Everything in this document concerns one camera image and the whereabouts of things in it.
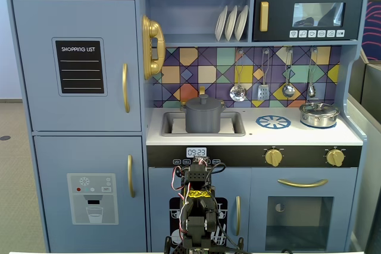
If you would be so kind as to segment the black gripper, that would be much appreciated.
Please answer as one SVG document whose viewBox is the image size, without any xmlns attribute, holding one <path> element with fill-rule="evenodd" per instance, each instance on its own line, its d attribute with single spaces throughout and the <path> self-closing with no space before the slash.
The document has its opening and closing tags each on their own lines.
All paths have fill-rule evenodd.
<svg viewBox="0 0 381 254">
<path fill-rule="evenodd" d="M 185 187 L 191 190 L 205 190 L 211 186 L 211 165 L 209 157 L 196 156 L 188 167 L 185 167 Z"/>
</svg>

